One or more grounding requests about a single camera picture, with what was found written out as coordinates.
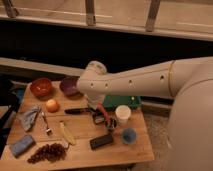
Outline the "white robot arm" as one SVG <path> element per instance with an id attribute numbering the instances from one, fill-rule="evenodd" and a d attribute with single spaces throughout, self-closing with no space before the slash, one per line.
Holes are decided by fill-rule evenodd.
<path id="1" fill-rule="evenodd" d="M 77 89 L 95 105 L 105 95 L 173 101 L 166 171 L 213 171 L 213 57 L 173 60 L 109 74 L 90 62 Z"/>

